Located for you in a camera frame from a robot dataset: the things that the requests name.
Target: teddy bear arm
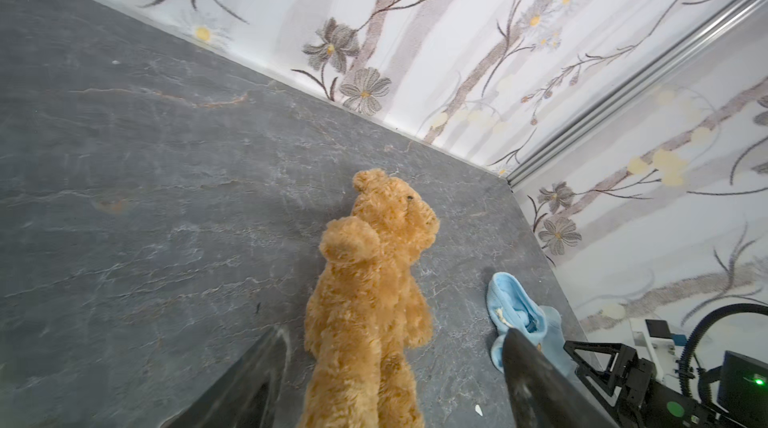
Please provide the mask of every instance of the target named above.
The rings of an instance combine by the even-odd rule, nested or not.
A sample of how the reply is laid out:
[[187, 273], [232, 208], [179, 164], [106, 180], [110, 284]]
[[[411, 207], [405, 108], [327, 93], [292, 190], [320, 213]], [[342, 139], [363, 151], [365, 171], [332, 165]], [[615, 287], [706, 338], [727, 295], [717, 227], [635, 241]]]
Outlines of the teddy bear arm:
[[427, 300], [418, 288], [416, 280], [409, 275], [406, 300], [406, 345], [424, 346], [432, 338], [432, 315]]
[[320, 277], [317, 288], [306, 304], [306, 318], [304, 318], [304, 349], [312, 353], [314, 357], [317, 357], [320, 351], [322, 331], [326, 328], [327, 317], [322, 312], [320, 302], [320, 292], [323, 285], [322, 277]]

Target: brown teddy bear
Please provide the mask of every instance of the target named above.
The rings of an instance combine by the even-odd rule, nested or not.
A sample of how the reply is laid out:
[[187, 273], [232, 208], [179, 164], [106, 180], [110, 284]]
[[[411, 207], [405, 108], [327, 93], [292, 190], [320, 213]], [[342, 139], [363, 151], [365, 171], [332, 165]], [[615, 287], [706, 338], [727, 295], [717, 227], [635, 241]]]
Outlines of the brown teddy bear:
[[352, 216], [328, 223], [328, 260], [306, 306], [304, 347], [317, 360], [302, 428], [424, 426], [405, 346], [432, 337], [411, 265], [440, 222], [418, 193], [382, 170], [354, 177]]

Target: gray marble floor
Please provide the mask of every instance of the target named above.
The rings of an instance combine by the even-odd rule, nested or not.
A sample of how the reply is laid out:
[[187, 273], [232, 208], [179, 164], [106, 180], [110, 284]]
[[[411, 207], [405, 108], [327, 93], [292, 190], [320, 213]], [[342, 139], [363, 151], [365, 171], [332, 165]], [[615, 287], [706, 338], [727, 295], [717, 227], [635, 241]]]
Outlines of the gray marble floor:
[[442, 220], [414, 268], [436, 319], [409, 353], [427, 426], [512, 425], [487, 353], [495, 271], [583, 337], [503, 180], [90, 0], [0, 13], [4, 426], [155, 428], [274, 324], [293, 426], [320, 234], [366, 168]]

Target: teddy bear leg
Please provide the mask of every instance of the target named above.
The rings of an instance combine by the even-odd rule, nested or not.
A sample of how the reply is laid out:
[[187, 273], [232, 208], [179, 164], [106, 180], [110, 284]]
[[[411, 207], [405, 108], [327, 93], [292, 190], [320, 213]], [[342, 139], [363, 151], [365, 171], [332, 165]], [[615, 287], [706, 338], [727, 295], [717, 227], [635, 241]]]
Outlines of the teddy bear leg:
[[424, 295], [413, 276], [408, 287], [406, 300], [406, 346], [424, 346], [432, 338], [432, 316]]
[[416, 378], [402, 353], [382, 359], [379, 428], [424, 428], [416, 402]]
[[360, 317], [322, 335], [312, 380], [304, 395], [299, 428], [377, 428], [381, 347], [376, 333], [365, 329]]

